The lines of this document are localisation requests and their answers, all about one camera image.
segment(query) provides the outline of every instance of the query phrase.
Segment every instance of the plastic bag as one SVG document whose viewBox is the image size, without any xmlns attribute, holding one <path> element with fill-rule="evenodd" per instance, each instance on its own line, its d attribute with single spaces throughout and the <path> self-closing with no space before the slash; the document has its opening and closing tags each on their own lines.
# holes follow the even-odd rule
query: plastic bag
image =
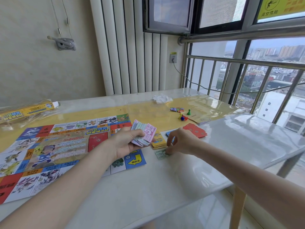
<svg viewBox="0 0 305 229">
<path fill-rule="evenodd" d="M 41 100 L 35 104 L 25 104 L 0 108 L 0 127 L 3 131 L 23 128 L 35 120 L 59 113 L 58 101 Z"/>
</svg>

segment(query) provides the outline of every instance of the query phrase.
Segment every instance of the cable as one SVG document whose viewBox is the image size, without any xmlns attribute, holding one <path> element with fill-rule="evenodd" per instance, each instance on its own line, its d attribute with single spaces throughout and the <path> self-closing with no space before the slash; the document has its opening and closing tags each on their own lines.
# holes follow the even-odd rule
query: cable
<svg viewBox="0 0 305 229">
<path fill-rule="evenodd" d="M 173 66 L 175 67 L 176 71 L 177 71 L 179 74 L 183 75 L 191 84 L 196 84 L 196 83 L 194 83 L 194 82 L 191 82 L 184 74 L 180 73 L 180 72 L 177 70 L 177 68 L 176 68 L 176 66 L 175 66 L 175 63 L 173 63 Z M 200 87 L 202 87 L 202 88 L 208 90 L 208 88 L 205 88 L 205 87 L 201 86 L 200 84 L 197 84 L 197 85 L 199 85 Z M 290 86 L 291 86 L 291 85 L 283 86 L 283 87 L 280 87 L 280 88 L 273 88 L 273 89 L 264 91 L 264 92 L 262 92 L 262 93 L 272 92 L 272 91 L 279 90 L 279 89 L 283 89 L 283 88 L 289 88 Z M 214 90 L 214 89 L 210 89 L 210 90 L 211 90 L 211 91 L 215 91 L 215 92 L 222 92 L 222 91 Z M 237 92 L 234 92 L 234 93 L 222 92 L 222 93 L 228 94 L 228 95 L 237 94 Z M 258 92 L 239 92 L 239 94 L 244 94 L 244 93 L 258 93 Z"/>
<path fill-rule="evenodd" d="M 69 33 L 70 33 L 70 36 L 71 36 L 71 39 L 72 38 L 72 35 L 71 35 L 71 31 L 70 31 L 70 19 L 68 18 L 68 15 L 67 15 L 67 10 L 66 10 L 66 7 L 65 7 L 65 4 L 63 3 L 63 7 L 65 9 L 65 12 L 66 12 L 66 16 L 67 16 L 67 24 L 68 24 L 68 27 L 69 27 Z"/>
<path fill-rule="evenodd" d="M 60 37 L 62 38 L 62 36 L 61 36 L 61 31 L 60 31 L 60 27 L 59 27 L 59 23 L 58 23 L 57 16 L 56 16 L 56 13 L 55 13 L 55 8 L 54 8 L 54 5 L 53 5 L 53 0 L 51 0 L 51 3 L 52 3 L 54 15 L 55 15 L 55 19 L 56 19 L 56 23 L 57 23 L 57 27 L 58 27 L 58 33 L 59 33 Z"/>
</svg>

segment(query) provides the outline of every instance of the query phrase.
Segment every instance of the white radiator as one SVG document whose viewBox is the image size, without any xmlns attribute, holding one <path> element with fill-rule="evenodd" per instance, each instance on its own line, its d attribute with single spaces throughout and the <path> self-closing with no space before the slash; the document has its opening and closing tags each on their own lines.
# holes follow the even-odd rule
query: white radiator
<svg viewBox="0 0 305 229">
<path fill-rule="evenodd" d="M 143 32 L 142 0 L 90 0 L 106 95 L 165 89 L 167 35 Z"/>
</svg>

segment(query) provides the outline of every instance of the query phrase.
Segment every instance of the floor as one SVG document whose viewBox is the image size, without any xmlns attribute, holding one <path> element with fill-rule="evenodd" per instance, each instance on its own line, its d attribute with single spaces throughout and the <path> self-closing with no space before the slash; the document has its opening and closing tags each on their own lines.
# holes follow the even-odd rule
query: floor
<svg viewBox="0 0 305 229">
<path fill-rule="evenodd" d="M 228 229 L 233 197 L 227 190 L 198 200 L 155 220 L 157 229 Z M 263 229 L 243 211 L 239 229 Z"/>
</svg>

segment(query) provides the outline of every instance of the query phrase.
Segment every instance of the board game space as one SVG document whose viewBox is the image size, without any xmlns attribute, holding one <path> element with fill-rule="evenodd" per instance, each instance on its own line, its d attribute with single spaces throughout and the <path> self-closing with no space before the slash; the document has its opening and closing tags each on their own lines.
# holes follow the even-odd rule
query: board game space
<svg viewBox="0 0 305 229">
<path fill-rule="evenodd" d="M 33 196 L 123 127 L 128 114 L 27 128 L 0 153 L 0 204 Z M 114 161 L 103 176 L 146 164 L 141 150 Z"/>
</svg>

